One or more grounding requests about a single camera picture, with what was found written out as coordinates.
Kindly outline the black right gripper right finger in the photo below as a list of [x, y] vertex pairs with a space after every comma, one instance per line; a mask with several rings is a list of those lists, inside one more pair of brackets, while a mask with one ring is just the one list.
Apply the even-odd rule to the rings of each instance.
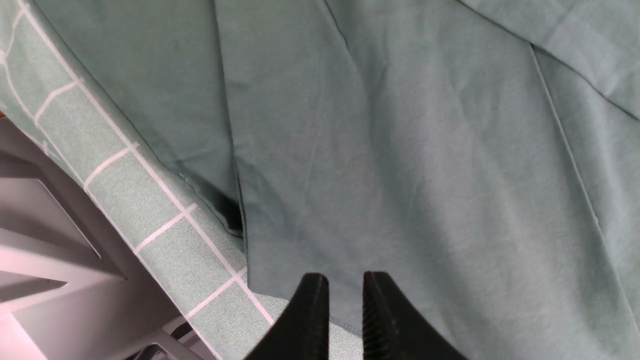
[[365, 360], [464, 360], [416, 310], [387, 272], [363, 274]]

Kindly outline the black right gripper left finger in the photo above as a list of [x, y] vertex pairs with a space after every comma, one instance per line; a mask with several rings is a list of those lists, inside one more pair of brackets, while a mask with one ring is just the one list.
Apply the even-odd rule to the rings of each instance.
[[247, 360], [327, 360], [329, 358], [329, 281], [307, 273], [272, 328]]

